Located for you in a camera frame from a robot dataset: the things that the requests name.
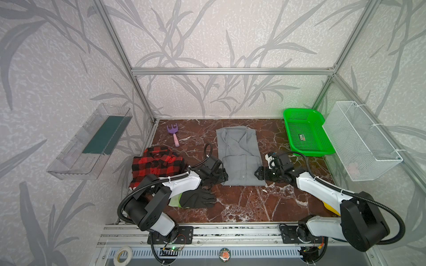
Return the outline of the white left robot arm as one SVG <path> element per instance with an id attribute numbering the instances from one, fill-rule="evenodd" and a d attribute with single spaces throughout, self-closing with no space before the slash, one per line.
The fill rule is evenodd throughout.
<path id="1" fill-rule="evenodd" d="M 149 147 L 133 159 L 132 175 L 132 192 L 122 199 L 116 211 L 119 219 L 141 231 L 163 236 L 178 227 L 164 213 L 167 206 L 212 208 L 216 196 L 209 189 L 228 180 L 223 163 L 213 156 L 211 144 L 205 145 L 204 159 L 194 166 L 166 146 Z"/>

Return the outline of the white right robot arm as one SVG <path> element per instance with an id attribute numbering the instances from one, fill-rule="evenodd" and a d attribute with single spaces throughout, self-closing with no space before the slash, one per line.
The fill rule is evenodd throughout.
<path id="1" fill-rule="evenodd" d="M 339 239 L 361 252 L 375 245 L 397 243 L 405 236 L 406 225 L 397 212 L 366 192 L 355 193 L 323 180 L 314 175 L 309 165 L 295 167 L 289 155 L 268 153 L 268 166 L 260 166 L 254 175 L 259 180 L 296 187 L 335 212 L 336 217 L 312 216 L 302 221 L 306 234 Z"/>

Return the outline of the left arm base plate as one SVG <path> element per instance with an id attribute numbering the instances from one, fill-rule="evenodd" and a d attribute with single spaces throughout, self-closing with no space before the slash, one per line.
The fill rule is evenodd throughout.
<path id="1" fill-rule="evenodd" d="M 157 231 L 150 232 L 148 244 L 192 244 L 193 226 L 175 226 L 170 233 L 163 236 Z"/>

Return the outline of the grey long sleeve shirt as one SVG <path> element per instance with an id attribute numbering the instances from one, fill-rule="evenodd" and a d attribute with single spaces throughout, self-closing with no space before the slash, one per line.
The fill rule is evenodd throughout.
<path id="1" fill-rule="evenodd" d="M 256 130 L 246 126 L 223 127 L 216 131 L 218 156 L 228 180 L 224 186 L 266 186 L 255 176 L 262 166 Z"/>

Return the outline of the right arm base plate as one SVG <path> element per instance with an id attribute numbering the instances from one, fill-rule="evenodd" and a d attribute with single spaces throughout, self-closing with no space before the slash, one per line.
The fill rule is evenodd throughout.
<path id="1" fill-rule="evenodd" d="M 324 240 L 322 237 L 316 237 L 311 234 L 307 226 L 280 224 L 278 229 L 281 233 L 281 238 L 284 244 L 307 244 L 320 245 Z"/>

